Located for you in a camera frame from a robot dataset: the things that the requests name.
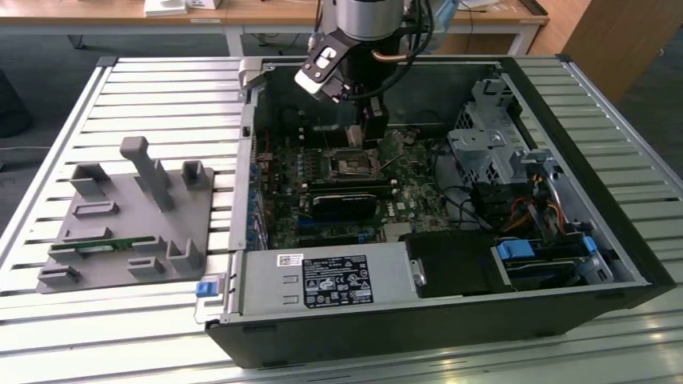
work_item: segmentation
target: warning label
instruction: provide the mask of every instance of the warning label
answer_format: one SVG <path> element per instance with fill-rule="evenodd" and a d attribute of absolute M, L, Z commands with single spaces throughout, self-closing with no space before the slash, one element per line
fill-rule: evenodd
<path fill-rule="evenodd" d="M 365 256 L 304 259 L 302 295 L 308 308 L 372 302 L 370 274 Z"/>

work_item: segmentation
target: motherboard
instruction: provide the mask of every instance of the motherboard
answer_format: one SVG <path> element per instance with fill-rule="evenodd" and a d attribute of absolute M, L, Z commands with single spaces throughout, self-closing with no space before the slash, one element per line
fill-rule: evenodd
<path fill-rule="evenodd" d="M 333 130 L 309 135 L 322 137 L 272 138 L 258 158 L 269 249 L 396 242 L 450 228 L 430 173 L 433 139 L 398 128 L 364 150 L 328 147 Z"/>

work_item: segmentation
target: desk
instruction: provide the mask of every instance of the desk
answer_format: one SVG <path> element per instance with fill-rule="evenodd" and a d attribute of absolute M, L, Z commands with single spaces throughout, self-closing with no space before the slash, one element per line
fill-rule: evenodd
<path fill-rule="evenodd" d="M 222 34 L 228 3 L 145 18 L 144 0 L 1 0 L 0 34 Z"/>
<path fill-rule="evenodd" d="M 504 0 L 506 10 L 472 13 L 473 34 L 513 34 L 508 54 L 525 54 L 546 16 L 534 16 L 518 0 Z M 230 0 L 225 38 L 230 55 L 242 56 L 242 34 L 310 33 L 316 0 Z M 457 12 L 449 34 L 469 34 L 469 14 Z"/>
<path fill-rule="evenodd" d="M 513 34 L 510 54 L 528 51 L 545 16 L 533 16 L 518 0 L 508 10 L 472 14 L 474 34 Z M 242 56 L 242 34 L 306 34 L 316 0 L 224 0 L 217 10 L 145 18 L 142 0 L 1 0 L 0 34 L 224 34 L 232 56 Z M 457 13 L 449 34 L 469 34 L 469 15 Z"/>

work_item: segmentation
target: circuit board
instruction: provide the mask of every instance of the circuit board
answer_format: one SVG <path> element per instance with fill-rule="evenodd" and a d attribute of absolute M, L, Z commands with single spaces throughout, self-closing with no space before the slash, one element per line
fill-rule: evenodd
<path fill-rule="evenodd" d="M 396 241 L 384 229 L 397 223 L 409 233 L 452 228 L 429 172 L 432 144 L 416 140 L 409 130 L 390 131 L 368 151 L 305 148 L 282 138 L 260 163 L 269 248 Z M 333 189 L 314 190 L 321 184 Z M 373 212 L 358 220 L 316 220 L 313 196 L 336 198 L 346 190 L 376 197 Z"/>

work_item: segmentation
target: white sticker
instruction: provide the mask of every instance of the white sticker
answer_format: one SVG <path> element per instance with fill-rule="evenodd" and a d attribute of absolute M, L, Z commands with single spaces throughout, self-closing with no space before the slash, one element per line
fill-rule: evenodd
<path fill-rule="evenodd" d="M 278 254 L 277 266 L 300 266 L 302 254 Z"/>
<path fill-rule="evenodd" d="M 189 22 L 202 22 L 205 24 L 217 24 L 221 22 L 218 18 L 192 18 Z"/>
<path fill-rule="evenodd" d="M 112 246 L 88 246 L 85 248 L 78 248 L 77 251 L 81 254 L 93 254 L 94 252 L 112 252 L 114 248 Z"/>

